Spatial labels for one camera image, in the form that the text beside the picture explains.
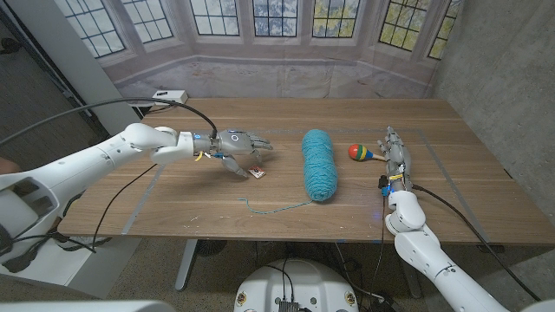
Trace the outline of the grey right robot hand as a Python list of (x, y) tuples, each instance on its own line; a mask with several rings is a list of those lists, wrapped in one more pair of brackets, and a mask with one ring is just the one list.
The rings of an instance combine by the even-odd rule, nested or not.
[(393, 127), (387, 128), (384, 141), (378, 140), (383, 156), (386, 160), (386, 175), (393, 192), (412, 191), (410, 180), (412, 159), (401, 137)]

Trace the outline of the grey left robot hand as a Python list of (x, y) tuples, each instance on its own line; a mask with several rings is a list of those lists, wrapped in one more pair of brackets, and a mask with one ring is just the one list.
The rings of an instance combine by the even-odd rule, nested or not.
[(200, 151), (221, 159), (222, 166), (238, 176), (248, 177), (247, 172), (239, 166), (235, 155), (253, 155), (261, 162), (260, 149), (272, 150), (273, 147), (265, 138), (240, 130), (225, 130), (218, 132), (213, 138), (208, 137), (207, 142)]

